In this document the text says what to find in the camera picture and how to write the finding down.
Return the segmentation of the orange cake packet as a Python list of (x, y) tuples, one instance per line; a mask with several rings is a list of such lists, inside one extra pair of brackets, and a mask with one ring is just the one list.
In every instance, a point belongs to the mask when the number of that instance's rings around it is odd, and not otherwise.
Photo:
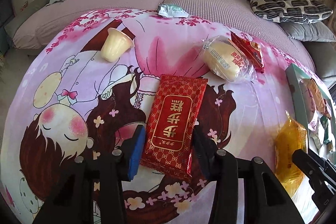
[(304, 178), (303, 172), (293, 163), (293, 153), (307, 152), (307, 131), (286, 111), (286, 122), (278, 131), (274, 142), (275, 175), (290, 197), (293, 197)]

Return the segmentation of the red gold snack packet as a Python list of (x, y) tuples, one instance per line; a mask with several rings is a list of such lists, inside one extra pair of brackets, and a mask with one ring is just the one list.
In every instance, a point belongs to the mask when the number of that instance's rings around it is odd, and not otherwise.
[(194, 125), (208, 79), (162, 75), (146, 125), (141, 164), (191, 180)]

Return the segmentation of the teal white cardboard tray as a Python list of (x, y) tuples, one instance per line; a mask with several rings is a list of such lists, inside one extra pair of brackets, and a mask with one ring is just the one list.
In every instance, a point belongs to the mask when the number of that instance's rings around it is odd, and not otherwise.
[(295, 119), (307, 130), (307, 150), (335, 163), (335, 104), (326, 86), (295, 64), (286, 69)]

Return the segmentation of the clear wrapped yellow bun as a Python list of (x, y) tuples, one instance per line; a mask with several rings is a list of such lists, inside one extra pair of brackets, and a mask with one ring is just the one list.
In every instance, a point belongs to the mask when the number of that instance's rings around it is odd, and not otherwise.
[(252, 63), (225, 36), (215, 36), (203, 41), (202, 59), (210, 71), (230, 82), (255, 81), (256, 71)]

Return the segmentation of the small red snack packet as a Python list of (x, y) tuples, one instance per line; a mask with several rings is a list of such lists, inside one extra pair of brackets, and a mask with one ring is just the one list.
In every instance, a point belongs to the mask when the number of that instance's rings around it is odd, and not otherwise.
[(258, 43), (241, 38), (234, 32), (231, 32), (231, 40), (234, 45), (246, 55), (247, 59), (252, 63), (257, 72), (265, 72), (264, 58), (261, 46)]

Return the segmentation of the yellow pudding cup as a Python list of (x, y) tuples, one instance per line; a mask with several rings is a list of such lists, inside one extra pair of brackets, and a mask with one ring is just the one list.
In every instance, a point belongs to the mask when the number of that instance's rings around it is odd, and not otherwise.
[(133, 41), (129, 36), (115, 28), (108, 28), (108, 36), (102, 46), (101, 57), (113, 63), (131, 47), (133, 47)]

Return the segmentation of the grey cushion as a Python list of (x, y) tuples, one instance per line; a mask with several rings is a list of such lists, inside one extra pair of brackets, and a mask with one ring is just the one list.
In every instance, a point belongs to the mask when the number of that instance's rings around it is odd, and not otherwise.
[(322, 22), (311, 24), (284, 22), (279, 25), (291, 39), (301, 42), (335, 42), (335, 34)]

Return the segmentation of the pink checkered sofa cover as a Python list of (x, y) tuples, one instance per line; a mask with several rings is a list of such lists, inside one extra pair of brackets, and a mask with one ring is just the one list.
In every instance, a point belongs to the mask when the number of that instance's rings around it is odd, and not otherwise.
[(313, 59), (302, 42), (288, 38), (278, 24), (258, 18), (247, 0), (66, 0), (52, 5), (47, 0), (34, 0), (5, 30), (16, 48), (39, 49), (86, 12), (112, 8), (155, 10), (159, 3), (179, 5), (190, 15), (256, 36), (315, 71)]

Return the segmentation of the silver green snack packet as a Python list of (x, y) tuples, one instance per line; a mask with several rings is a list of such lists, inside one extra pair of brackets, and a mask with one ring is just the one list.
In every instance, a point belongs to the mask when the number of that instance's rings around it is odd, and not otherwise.
[(180, 6), (160, 3), (157, 8), (159, 16), (164, 18), (187, 18), (189, 14)]

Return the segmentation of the black white patterned pillow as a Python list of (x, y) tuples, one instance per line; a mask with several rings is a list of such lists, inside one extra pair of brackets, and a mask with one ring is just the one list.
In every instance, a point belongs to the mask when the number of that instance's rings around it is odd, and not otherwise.
[(333, 14), (319, 0), (249, 0), (253, 13), (275, 23), (312, 24)]

